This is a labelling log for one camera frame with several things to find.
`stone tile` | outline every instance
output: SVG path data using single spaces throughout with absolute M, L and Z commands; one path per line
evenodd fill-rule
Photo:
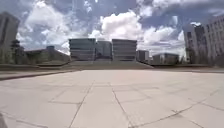
M 211 97 L 206 99 L 203 103 L 215 108 L 222 109 L 224 111 L 224 95 L 221 92 L 212 95 Z
M 10 114 L 17 120 L 47 126 L 49 128 L 69 127 L 77 111 L 77 105 L 19 102 L 17 108 L 8 106 L 2 112 Z
M 117 103 L 117 100 L 112 91 L 110 92 L 90 92 L 85 103 Z
M 119 102 L 134 102 L 138 100 L 147 99 L 147 96 L 139 93 L 138 91 L 122 91 L 115 92 L 115 94 Z
M 134 89 L 130 86 L 113 86 L 114 92 L 122 92 L 122 91 L 134 91 Z
M 160 89 L 146 89 L 146 90 L 141 90 L 141 92 L 151 98 L 156 98 L 156 97 L 160 97 L 160 96 L 164 96 L 168 94 Z
M 224 126 L 224 112 L 208 106 L 196 105 L 181 115 L 204 128 L 223 128 Z
M 203 101 L 207 97 L 210 96 L 209 93 L 198 92 L 197 90 L 184 90 L 184 91 L 180 91 L 180 92 L 175 93 L 175 95 L 183 97 L 183 98 L 190 99 L 190 100 L 195 101 L 195 102 Z
M 195 102 L 177 95 L 165 95 L 153 100 L 175 112 L 185 110 L 195 104 Z
M 183 118 L 180 115 L 176 115 L 153 124 L 140 126 L 138 128 L 201 128 L 201 127 L 192 123 L 191 121 L 188 121 L 186 118 Z
M 86 93 L 74 92 L 74 91 L 66 91 L 63 92 L 58 97 L 54 98 L 51 102 L 56 103 L 80 103 L 83 101 Z
M 29 122 L 22 122 L 5 116 L 3 116 L 3 119 L 0 119 L 0 128 L 40 128 L 40 127 L 44 128 L 46 126 L 32 124 Z
M 128 128 L 128 120 L 116 104 L 83 104 L 72 128 Z
M 141 125 L 158 121 L 174 112 L 155 103 L 153 100 L 121 103 L 133 125 Z

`low building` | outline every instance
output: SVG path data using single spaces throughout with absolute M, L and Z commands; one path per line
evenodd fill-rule
M 161 53 L 152 56 L 150 65 L 176 65 L 179 62 L 179 55 L 172 53 Z
M 71 58 L 78 61 L 94 61 L 96 58 L 96 40 L 80 38 L 69 40 Z
M 114 61 L 135 61 L 136 60 L 136 40 L 113 39 L 113 60 Z
M 148 63 L 149 61 L 149 51 L 138 50 L 136 52 L 136 59 L 141 63 Z
M 96 42 L 97 58 L 111 59 L 112 58 L 112 43 L 110 41 Z
M 50 61 L 69 62 L 70 56 L 55 50 L 54 46 L 46 49 L 26 51 L 29 64 L 41 64 Z

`paved plaza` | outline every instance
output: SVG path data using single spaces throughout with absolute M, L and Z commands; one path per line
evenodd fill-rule
M 0 81 L 0 128 L 223 128 L 224 74 L 83 70 Z

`glass window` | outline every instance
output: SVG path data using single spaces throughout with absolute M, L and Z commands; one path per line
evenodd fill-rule
M 209 27 L 209 25 L 207 25 L 207 29 L 208 29 L 208 32 L 210 32 L 210 27 Z
M 187 32 L 187 38 L 192 38 L 191 32 Z

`building facade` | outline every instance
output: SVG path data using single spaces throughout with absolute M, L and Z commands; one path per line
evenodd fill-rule
M 10 63 L 11 44 L 16 40 L 19 20 L 13 15 L 3 12 L 0 14 L 0 63 Z
M 136 40 L 113 39 L 113 60 L 114 61 L 134 61 L 136 60 Z
M 214 64 L 224 54 L 224 15 L 184 27 L 187 58 L 193 64 Z
M 112 58 L 112 43 L 110 41 L 96 42 L 97 58 Z
M 94 61 L 96 58 L 96 40 L 70 39 L 69 40 L 71 58 L 78 61 Z
M 149 51 L 138 50 L 136 52 L 136 59 L 142 63 L 148 63 L 149 61 Z
M 172 53 L 161 53 L 152 56 L 150 65 L 176 65 L 179 63 L 179 55 Z

